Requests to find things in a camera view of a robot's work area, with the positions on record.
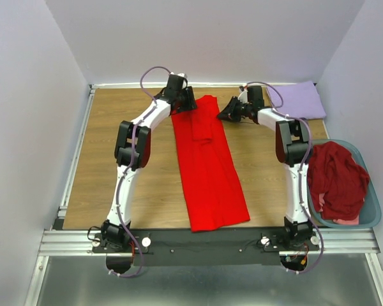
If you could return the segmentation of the bright red t shirt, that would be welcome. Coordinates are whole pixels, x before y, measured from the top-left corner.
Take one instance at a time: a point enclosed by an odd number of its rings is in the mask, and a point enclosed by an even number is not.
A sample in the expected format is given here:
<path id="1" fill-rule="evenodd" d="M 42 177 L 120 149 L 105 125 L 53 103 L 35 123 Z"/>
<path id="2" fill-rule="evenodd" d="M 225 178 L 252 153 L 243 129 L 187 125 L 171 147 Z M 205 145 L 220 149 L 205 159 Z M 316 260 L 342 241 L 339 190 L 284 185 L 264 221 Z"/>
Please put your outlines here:
<path id="1" fill-rule="evenodd" d="M 193 232 L 248 222 L 250 215 L 225 136 L 217 98 L 172 116 L 183 194 Z"/>

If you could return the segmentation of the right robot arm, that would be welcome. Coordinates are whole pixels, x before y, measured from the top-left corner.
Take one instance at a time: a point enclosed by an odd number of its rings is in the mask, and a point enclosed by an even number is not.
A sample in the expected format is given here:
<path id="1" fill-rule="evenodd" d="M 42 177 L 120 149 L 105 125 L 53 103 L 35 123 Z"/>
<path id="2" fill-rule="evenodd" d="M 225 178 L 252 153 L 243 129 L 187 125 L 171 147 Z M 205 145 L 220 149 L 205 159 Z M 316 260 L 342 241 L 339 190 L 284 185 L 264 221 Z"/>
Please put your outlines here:
<path id="1" fill-rule="evenodd" d="M 284 102 L 280 93 L 277 94 L 280 105 L 265 105 L 264 85 L 264 82 L 249 82 L 240 86 L 239 95 L 231 97 L 217 118 L 229 122 L 248 118 L 275 132 L 275 153 L 285 169 L 287 182 L 287 211 L 278 241 L 294 250 L 313 235 L 306 180 L 312 136 L 304 119 L 280 111 Z"/>

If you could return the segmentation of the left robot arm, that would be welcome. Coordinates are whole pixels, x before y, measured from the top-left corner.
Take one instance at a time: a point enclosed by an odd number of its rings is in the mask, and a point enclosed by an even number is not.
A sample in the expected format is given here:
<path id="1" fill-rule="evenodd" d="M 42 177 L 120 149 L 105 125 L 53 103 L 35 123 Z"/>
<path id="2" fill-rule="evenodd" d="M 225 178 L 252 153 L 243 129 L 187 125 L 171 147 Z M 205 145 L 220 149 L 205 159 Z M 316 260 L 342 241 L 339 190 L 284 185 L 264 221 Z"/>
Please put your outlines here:
<path id="1" fill-rule="evenodd" d="M 113 251 L 121 252 L 135 239 L 131 237 L 131 202 L 137 177 L 151 155 L 153 130 L 172 114 L 195 110 L 193 89 L 184 73 L 170 73 L 166 86 L 138 117 L 122 121 L 118 128 L 114 157 L 117 180 L 112 204 L 100 231 L 101 239 Z"/>

